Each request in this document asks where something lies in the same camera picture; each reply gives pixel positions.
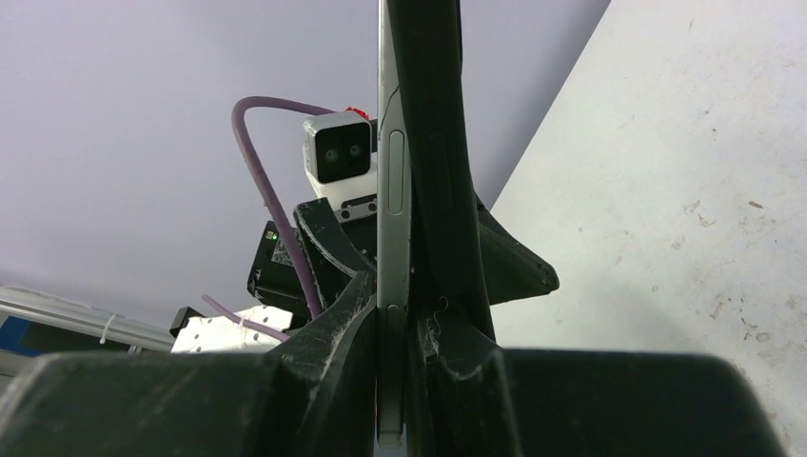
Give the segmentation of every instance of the camera lens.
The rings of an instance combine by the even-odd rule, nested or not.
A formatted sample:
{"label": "camera lens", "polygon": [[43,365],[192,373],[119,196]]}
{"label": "camera lens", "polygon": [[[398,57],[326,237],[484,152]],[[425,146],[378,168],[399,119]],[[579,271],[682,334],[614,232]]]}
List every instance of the camera lens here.
{"label": "camera lens", "polygon": [[329,149],[325,152],[325,161],[328,163],[334,163],[339,160],[339,152],[335,149]]}

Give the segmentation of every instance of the black plastic part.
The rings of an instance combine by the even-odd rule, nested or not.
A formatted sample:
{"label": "black plastic part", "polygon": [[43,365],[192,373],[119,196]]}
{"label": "black plastic part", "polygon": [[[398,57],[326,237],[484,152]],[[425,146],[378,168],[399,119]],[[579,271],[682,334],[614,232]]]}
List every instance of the black plastic part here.
{"label": "black plastic part", "polygon": [[17,343],[18,348],[34,350],[40,353],[50,352],[76,352],[84,350],[108,350],[126,352],[130,345],[111,341],[109,338],[102,345],[97,336],[65,330],[59,327],[46,326],[31,322],[22,338]]}
{"label": "black plastic part", "polygon": [[297,314],[291,315],[291,322],[288,323],[288,328],[285,330],[286,333],[289,335],[296,333],[300,330],[300,328],[305,327],[309,322],[311,322],[310,318],[306,318],[303,316],[298,316]]}
{"label": "black plastic part", "polygon": [[524,455],[783,456],[752,390],[700,355],[503,351]]}
{"label": "black plastic part", "polygon": [[294,315],[309,315],[303,288],[275,223],[268,221],[261,232],[255,260],[249,269],[246,290],[261,303]]}
{"label": "black plastic part", "polygon": [[342,273],[353,277],[359,271],[376,270],[347,238],[326,198],[298,205],[294,209],[294,220],[305,239]]}
{"label": "black plastic part", "polygon": [[476,196],[484,281],[490,305],[539,297],[561,286],[558,273],[502,227]]}
{"label": "black plastic part", "polygon": [[457,48],[460,53],[460,71],[463,70],[463,9],[460,0],[455,0],[457,5]]}
{"label": "black plastic part", "polygon": [[51,355],[0,409],[0,456],[370,456],[373,280],[255,354]]}
{"label": "black plastic part", "polygon": [[[300,228],[307,231],[295,230],[298,242],[307,251],[308,262],[316,269],[324,269],[319,277],[322,289],[327,290],[323,300],[327,304],[333,303],[339,293],[349,281],[352,274],[358,269],[374,269],[374,264],[367,256],[357,251],[357,248],[372,249],[375,252],[376,217],[375,215],[340,224],[326,199],[303,203],[295,210],[295,222]],[[282,246],[279,238],[274,238],[277,230],[272,221],[266,223],[261,234],[255,260],[249,270],[246,290],[261,303],[267,306],[283,309],[292,315],[301,318],[310,318],[310,311],[305,304],[303,288],[297,272],[291,264],[287,254],[276,256],[275,249]],[[347,246],[341,246],[347,237]],[[329,250],[330,260],[316,246],[325,243],[337,247]],[[331,268],[337,268],[342,274],[330,274]]]}
{"label": "black plastic part", "polygon": [[202,315],[201,312],[191,307],[179,308],[176,315],[174,316],[173,322],[171,322],[171,327],[168,328],[168,333],[170,333],[170,335],[173,336],[174,338],[179,336],[179,332],[183,328],[187,327],[187,320],[190,319],[191,317],[205,317],[205,316]]}
{"label": "black plastic part", "polygon": [[[423,247],[436,291],[494,339],[468,163],[456,1],[388,0]],[[415,274],[419,267],[415,265]]]}
{"label": "black plastic part", "polygon": [[752,390],[717,358],[502,349],[435,309],[413,328],[412,455],[784,455]]}
{"label": "black plastic part", "polygon": [[370,146],[372,147],[373,152],[378,152],[378,119],[370,120],[370,130],[373,136],[372,140],[370,141]]}

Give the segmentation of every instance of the purple cable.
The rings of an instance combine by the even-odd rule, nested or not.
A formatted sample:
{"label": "purple cable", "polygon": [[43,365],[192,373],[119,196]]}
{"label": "purple cable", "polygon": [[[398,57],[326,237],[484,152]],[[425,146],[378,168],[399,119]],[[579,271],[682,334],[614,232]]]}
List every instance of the purple cable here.
{"label": "purple cable", "polygon": [[236,313],[230,311],[229,309],[223,307],[221,303],[213,300],[213,298],[211,296],[209,296],[209,295],[202,295],[202,300],[205,300],[205,303],[210,305],[210,307],[215,309],[219,314],[225,316],[227,319],[229,319],[230,321],[232,321],[232,322],[234,322],[236,324],[243,325],[244,328],[249,328],[251,330],[259,331],[259,332],[263,333],[264,335],[271,336],[272,338],[274,338],[276,340],[280,340],[281,342],[288,339],[288,335],[286,335],[285,333],[279,331],[276,328],[265,326],[263,324],[258,324],[257,322],[252,322],[252,321],[250,321],[248,319],[243,319],[238,314],[236,314]]}
{"label": "purple cable", "polygon": [[264,197],[264,203],[269,209],[269,213],[272,215],[278,233],[281,239],[284,240],[288,256],[291,258],[291,264],[294,266],[294,270],[300,278],[300,285],[303,287],[303,295],[308,303],[308,310],[311,311],[311,318],[313,319],[323,312],[323,305],[320,302],[320,295],[314,283],[314,275],[305,259],[303,250],[300,248],[299,243],[297,243],[297,238],[294,236],[294,229],[285,216],[283,205],[281,205],[280,199],[278,199],[277,193],[275,193],[275,189],[269,182],[264,166],[261,165],[261,159],[258,157],[258,152],[255,151],[255,146],[249,138],[249,132],[246,129],[246,111],[252,108],[285,109],[312,116],[329,114],[334,111],[283,98],[259,96],[243,98],[239,100],[232,109],[232,129],[235,133],[235,139],[238,141],[238,147],[241,149],[242,155],[244,155],[246,166],[252,174],[255,185],[258,186],[258,191],[260,191],[261,196]]}

